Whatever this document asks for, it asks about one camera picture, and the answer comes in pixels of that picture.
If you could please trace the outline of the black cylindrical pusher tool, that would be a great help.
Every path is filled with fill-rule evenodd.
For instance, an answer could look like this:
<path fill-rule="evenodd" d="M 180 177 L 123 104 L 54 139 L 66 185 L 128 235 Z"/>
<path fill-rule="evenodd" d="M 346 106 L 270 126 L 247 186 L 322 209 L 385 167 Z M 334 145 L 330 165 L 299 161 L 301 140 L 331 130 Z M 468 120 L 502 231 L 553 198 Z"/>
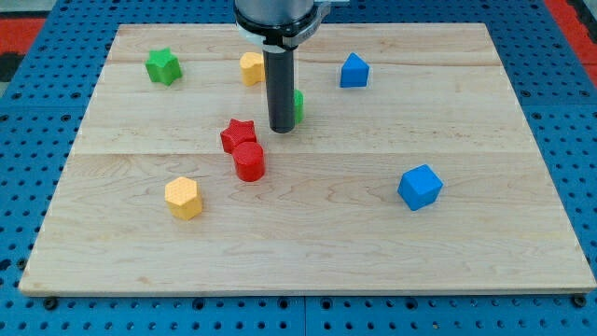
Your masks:
<path fill-rule="evenodd" d="M 269 123 L 276 133 L 295 128 L 294 52 L 263 51 Z"/>

